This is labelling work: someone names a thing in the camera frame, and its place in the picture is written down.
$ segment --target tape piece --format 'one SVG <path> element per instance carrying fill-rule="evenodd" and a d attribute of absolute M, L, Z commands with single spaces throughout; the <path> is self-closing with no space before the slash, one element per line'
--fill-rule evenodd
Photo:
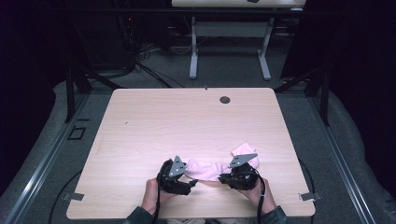
<path fill-rule="evenodd" d="M 311 192 L 309 192 L 309 193 L 305 193 L 305 194 L 300 194 L 300 199 L 303 200 L 303 201 L 312 201 L 312 202 L 314 202 L 314 201 L 319 200 L 321 198 L 322 198 L 322 196 L 319 193 L 311 193 Z"/>
<path fill-rule="evenodd" d="M 81 201 L 84 198 L 83 194 L 79 193 L 66 193 L 62 199 L 71 202 L 72 200 Z"/>

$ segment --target wooden table top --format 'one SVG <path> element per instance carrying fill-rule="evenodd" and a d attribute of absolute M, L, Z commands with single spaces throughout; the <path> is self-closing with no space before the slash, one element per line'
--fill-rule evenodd
<path fill-rule="evenodd" d="M 230 103 L 219 98 L 227 96 Z M 290 135 L 271 89 L 116 90 L 93 142 L 67 216 L 126 218 L 141 204 L 146 181 L 178 155 L 229 164 L 244 143 L 256 148 L 257 170 L 267 178 L 287 216 L 315 213 Z M 186 176 L 180 180 L 188 181 Z M 220 182 L 199 181 L 188 196 L 162 205 L 160 218 L 255 217 L 250 201 Z"/>
<path fill-rule="evenodd" d="M 303 7 L 305 0 L 172 0 L 172 7 Z"/>

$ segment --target sleeve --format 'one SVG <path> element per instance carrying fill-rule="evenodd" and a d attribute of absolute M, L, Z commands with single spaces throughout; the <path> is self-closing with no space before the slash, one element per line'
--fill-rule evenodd
<path fill-rule="evenodd" d="M 288 218 L 283 209 L 278 206 L 276 209 L 262 216 L 262 224 L 286 224 Z"/>
<path fill-rule="evenodd" d="M 138 206 L 123 224 L 151 224 L 152 219 L 153 216 L 148 211 Z"/>

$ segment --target pink cloth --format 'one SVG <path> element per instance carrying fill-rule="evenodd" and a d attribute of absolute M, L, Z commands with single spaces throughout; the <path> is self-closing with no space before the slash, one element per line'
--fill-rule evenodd
<path fill-rule="evenodd" d="M 251 147 L 248 143 L 236 148 L 232 151 L 233 155 L 245 155 L 254 153 L 256 149 Z M 257 157 L 248 161 L 253 167 L 257 168 L 260 164 Z M 228 168 L 228 164 L 210 163 L 205 161 L 197 161 L 194 159 L 189 160 L 187 163 L 187 172 L 184 174 L 192 179 L 206 180 L 206 181 L 219 181 L 218 177 L 220 174 L 229 174 L 231 169 Z"/>

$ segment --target light wood surface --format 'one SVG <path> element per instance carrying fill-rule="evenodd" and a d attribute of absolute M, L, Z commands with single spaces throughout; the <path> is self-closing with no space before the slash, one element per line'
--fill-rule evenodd
<path fill-rule="evenodd" d="M 219 98 L 228 96 L 223 104 Z M 271 89 L 114 91 L 78 181 L 69 218 L 125 218 L 141 204 L 146 181 L 178 155 L 229 164 L 231 151 L 256 148 L 260 174 L 287 216 L 311 216 L 308 187 Z M 190 195 L 161 208 L 161 218 L 255 217 L 248 199 L 220 182 L 199 181 Z"/>
<path fill-rule="evenodd" d="M 305 0 L 172 0 L 172 7 L 303 7 Z"/>

